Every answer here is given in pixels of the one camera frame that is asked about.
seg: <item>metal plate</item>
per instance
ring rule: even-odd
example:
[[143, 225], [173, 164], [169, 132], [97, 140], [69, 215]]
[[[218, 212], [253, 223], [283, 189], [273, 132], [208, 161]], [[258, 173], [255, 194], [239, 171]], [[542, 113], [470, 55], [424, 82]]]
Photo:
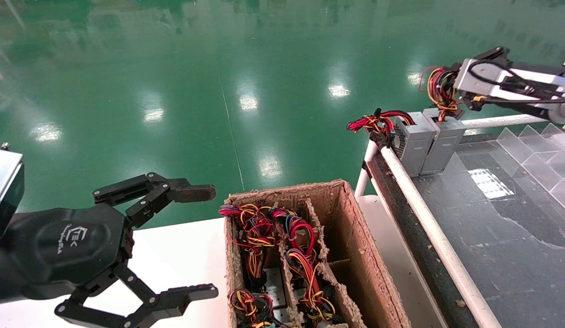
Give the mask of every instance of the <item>metal plate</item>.
[[285, 308], [286, 297], [284, 293], [284, 284], [282, 284], [280, 268], [267, 268], [264, 269], [264, 271], [266, 272], [266, 294], [272, 299], [272, 305], [275, 309]]
[[307, 289], [306, 289], [306, 288], [298, 288], [298, 289], [295, 289], [295, 290], [293, 291], [293, 293], [294, 293], [296, 299], [301, 299], [301, 298], [305, 297], [305, 293], [306, 293], [306, 292], [307, 292]]
[[290, 319], [288, 318], [288, 311], [286, 310], [285, 307], [283, 307], [282, 309], [276, 309], [273, 312], [274, 312], [274, 318], [276, 320], [282, 323], [290, 322]]
[[[23, 155], [0, 149], [0, 207], [3, 202], [17, 207], [23, 196]], [[0, 211], [0, 237], [11, 217], [2, 217]]]

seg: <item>black wire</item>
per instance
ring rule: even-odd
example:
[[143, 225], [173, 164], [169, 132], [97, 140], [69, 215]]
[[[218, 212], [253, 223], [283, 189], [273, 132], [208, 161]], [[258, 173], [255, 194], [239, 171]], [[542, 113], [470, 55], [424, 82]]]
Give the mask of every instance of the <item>black wire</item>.
[[[479, 81], [483, 81], [485, 83], [489, 83], [489, 84], [493, 84], [493, 85], [498, 85], [499, 87], [517, 87], [518, 84], [517, 83], [510, 83], [510, 82], [498, 82], [498, 81], [494, 81], [492, 79], [488, 79], [486, 77], [483, 77], [482, 75], [477, 74], [476, 72], [474, 72], [474, 67], [477, 65], [481, 65], [481, 64], [491, 64], [493, 66], [496, 66], [500, 69], [502, 69], [503, 71], [507, 71], [507, 73], [511, 74], [513, 77], [517, 78], [521, 83], [523, 83], [524, 85], [531, 87], [533, 89], [538, 89], [534, 86], [531, 85], [530, 82], [528, 82], [526, 79], [523, 79], [523, 77], [520, 77], [519, 75], [517, 75], [515, 72], [513, 72], [511, 70], [511, 68], [509, 68], [508, 66], [499, 64], [496, 61], [493, 60], [488, 60], [488, 59], [483, 59], [483, 60], [478, 60], [473, 62], [472, 64], [468, 65], [468, 72], [477, 80]], [[540, 90], [543, 92], [546, 92], [552, 96], [557, 96], [557, 97], [561, 97], [562, 94], [559, 92], [555, 92], [555, 91], [551, 91], [551, 90]]]
[[480, 100], [482, 103], [510, 103], [510, 104], [565, 104], [565, 99], [539, 99], [539, 100], [506, 100], [506, 99], [489, 99]]

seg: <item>silver power supply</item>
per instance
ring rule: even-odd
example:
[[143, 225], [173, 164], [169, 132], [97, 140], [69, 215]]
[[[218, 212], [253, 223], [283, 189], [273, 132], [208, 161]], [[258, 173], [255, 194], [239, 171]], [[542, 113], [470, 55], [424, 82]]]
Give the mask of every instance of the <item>silver power supply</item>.
[[408, 113], [416, 125], [405, 125], [399, 116], [392, 118], [395, 137], [393, 152], [399, 158], [407, 174], [415, 177], [420, 174], [436, 130], [420, 112]]
[[437, 174], [446, 168], [454, 150], [463, 138], [466, 126], [451, 116], [447, 116], [444, 122], [436, 122], [438, 108], [424, 109], [422, 114], [435, 129], [436, 135], [420, 174]]

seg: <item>white table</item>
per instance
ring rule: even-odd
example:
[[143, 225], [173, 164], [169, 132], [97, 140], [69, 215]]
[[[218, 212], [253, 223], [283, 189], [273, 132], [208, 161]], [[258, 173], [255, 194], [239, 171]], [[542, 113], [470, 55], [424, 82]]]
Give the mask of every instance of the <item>white table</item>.
[[[225, 328], [226, 257], [224, 219], [204, 220], [134, 232], [133, 258], [128, 267], [154, 292], [197, 284], [214, 284], [219, 296], [195, 301], [182, 317], [160, 320], [154, 328]], [[77, 328], [54, 313], [66, 297], [48, 301], [18, 301], [0, 305], [0, 328]], [[141, 301], [122, 282], [89, 298], [87, 307], [128, 315]]]
[[[443, 320], [405, 241], [398, 232], [384, 201], [376, 195], [358, 197], [376, 246], [393, 276], [413, 326], [441, 327]], [[183, 317], [164, 319], [154, 328], [225, 328], [226, 257], [224, 219], [138, 230], [129, 268], [155, 292], [169, 288], [213, 283], [219, 290], [214, 299], [195, 301]], [[66, 297], [49, 301], [18, 301], [0, 305], [0, 328], [77, 328], [58, 318], [55, 307]], [[87, 307], [128, 315], [141, 302], [122, 282], [114, 283]]]

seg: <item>red wire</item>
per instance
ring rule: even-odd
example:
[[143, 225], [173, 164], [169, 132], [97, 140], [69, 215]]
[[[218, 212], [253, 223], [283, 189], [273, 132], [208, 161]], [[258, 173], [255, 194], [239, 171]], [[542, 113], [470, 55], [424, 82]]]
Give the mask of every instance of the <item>red wire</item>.
[[428, 90], [422, 90], [422, 84], [424, 84], [424, 75], [426, 75], [426, 73], [430, 69], [436, 69], [436, 68], [440, 68], [440, 67], [439, 66], [430, 66], [430, 67], [427, 67], [426, 69], [424, 69], [424, 71], [422, 72], [422, 76], [420, 77], [420, 83], [418, 84], [418, 90], [419, 91], [428, 92]]
[[388, 125], [388, 129], [386, 130], [386, 134], [389, 134], [390, 131], [393, 130], [393, 123], [392, 123], [392, 121], [391, 121], [390, 119], [386, 118], [385, 120], [382, 120], [382, 122], [383, 122], [384, 124], [387, 124], [387, 125]]
[[361, 129], [362, 127], [364, 127], [365, 125], [368, 125], [370, 119], [374, 119], [375, 116], [364, 116], [362, 118], [360, 118], [359, 120], [353, 121], [351, 123], [349, 123], [347, 125], [347, 128], [351, 131], [359, 131], [359, 129]]
[[308, 224], [304, 220], [300, 220], [296, 225], [292, 226], [292, 228], [290, 229], [290, 239], [292, 240], [291, 244], [292, 247], [303, 251], [303, 248], [296, 241], [296, 231], [300, 228], [305, 228], [309, 233], [309, 245], [305, 251], [305, 255], [309, 257], [313, 253], [313, 248], [315, 247], [315, 232], [310, 224]]

